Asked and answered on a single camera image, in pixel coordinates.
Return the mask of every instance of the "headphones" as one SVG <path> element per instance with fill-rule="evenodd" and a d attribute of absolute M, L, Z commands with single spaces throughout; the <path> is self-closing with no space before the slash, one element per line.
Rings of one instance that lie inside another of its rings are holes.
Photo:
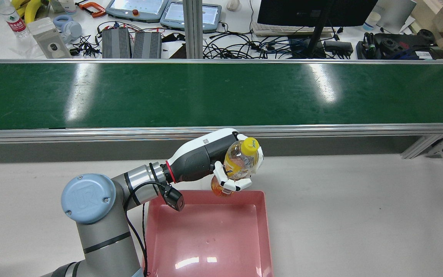
<path fill-rule="evenodd" d="M 81 25 L 74 21 L 70 15 L 63 14 L 56 16 L 52 22 L 61 30 L 64 43 L 69 43 L 81 36 Z"/>

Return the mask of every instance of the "white table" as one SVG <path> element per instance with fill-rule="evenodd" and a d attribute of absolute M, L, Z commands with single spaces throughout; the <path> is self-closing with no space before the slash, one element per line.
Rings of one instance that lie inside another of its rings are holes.
<path fill-rule="evenodd" d="M 260 0 L 251 0 L 254 9 L 253 21 L 257 21 L 257 14 L 259 13 Z M 109 4 L 109 0 L 96 0 L 98 4 L 103 7 L 107 7 Z M 246 33 L 249 31 L 249 25 L 251 22 L 251 8 L 249 5 L 249 0 L 241 0 L 241 5 L 235 12 L 228 11 L 226 9 L 226 4 L 228 0 L 206 0 L 206 3 L 213 3 L 222 6 L 222 13 L 220 16 L 220 21 L 226 22 L 229 25 L 229 28 L 233 32 Z M 59 14 L 54 14 L 51 9 L 49 16 L 54 18 Z M 85 11 L 77 11 L 77 14 L 74 17 L 75 21 L 78 21 L 83 28 L 83 35 L 92 35 L 91 42 L 94 42 L 93 37 L 97 34 L 97 26 L 105 21 L 122 21 L 134 24 L 140 28 L 155 28 L 161 27 L 160 23 L 142 23 L 142 22 L 131 22 L 126 20 L 119 20 L 109 16 L 103 16 L 100 18 L 92 18 L 90 14 Z M 218 25 L 218 30 L 223 31 L 223 27 Z M 174 31 L 166 30 L 165 35 L 168 35 Z M 345 27 L 345 30 L 342 34 L 339 34 L 341 41 L 343 42 L 351 42 L 352 46 L 355 47 L 358 40 L 363 38 L 364 30 L 362 27 Z M 211 41 L 209 38 L 214 34 L 204 34 L 203 37 L 206 42 Z M 254 40 L 262 40 L 257 36 L 253 36 Z M 244 41 L 235 36 L 224 37 L 222 39 L 217 40 L 216 44 L 220 47 L 226 47 L 236 43 L 243 43 Z M 172 56 L 178 49 L 181 47 L 182 42 L 168 42 L 163 43 L 162 48 L 166 51 L 162 52 L 162 58 L 169 58 Z M 40 48 L 37 46 L 32 37 L 18 39 L 12 34 L 12 31 L 7 26 L 3 17 L 0 15 L 0 58 L 45 58 Z M 353 53 L 352 60 L 356 59 L 356 54 Z"/>
<path fill-rule="evenodd" d="M 38 277 L 83 259 L 62 189 L 85 172 L 113 177 L 147 162 L 0 164 L 0 277 Z M 269 157 L 253 181 L 266 194 L 276 277 L 443 276 L 443 159 Z M 135 226 L 140 216 L 130 211 Z"/>

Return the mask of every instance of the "keyboard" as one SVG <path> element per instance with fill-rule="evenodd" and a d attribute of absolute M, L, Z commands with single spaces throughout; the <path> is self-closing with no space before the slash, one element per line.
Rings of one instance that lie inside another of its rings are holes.
<path fill-rule="evenodd" d="M 253 22 L 252 30 L 254 35 L 258 37 L 272 37 L 278 35 L 312 35 L 313 27 L 295 27 L 295 26 L 276 26 L 276 25 L 265 25 Z M 322 33 L 332 33 L 333 29 L 331 27 L 324 27 Z"/>

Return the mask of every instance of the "ur robot arm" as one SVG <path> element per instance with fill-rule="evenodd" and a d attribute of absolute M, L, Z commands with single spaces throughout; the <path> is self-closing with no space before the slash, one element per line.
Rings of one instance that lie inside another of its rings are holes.
<path fill-rule="evenodd" d="M 158 196 L 180 211 L 182 194 L 170 183 L 196 181 L 212 173 L 224 189 L 247 188 L 252 184 L 250 179 L 230 180 L 222 166 L 227 149 L 245 138 L 233 128 L 224 128 L 186 142 L 164 164 L 142 165 L 112 179 L 100 174 L 72 179 L 63 191 L 61 205 L 76 221 L 85 259 L 43 277 L 142 276 L 125 212 Z M 264 158 L 261 148 L 258 154 L 253 173 Z"/>

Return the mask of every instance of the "pink tray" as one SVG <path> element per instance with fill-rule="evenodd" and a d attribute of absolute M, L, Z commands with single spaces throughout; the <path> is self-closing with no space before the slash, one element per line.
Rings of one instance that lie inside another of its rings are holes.
<path fill-rule="evenodd" d="M 177 212 L 161 197 L 150 201 L 146 226 L 151 277 L 272 277 L 262 191 L 218 197 L 181 191 Z"/>

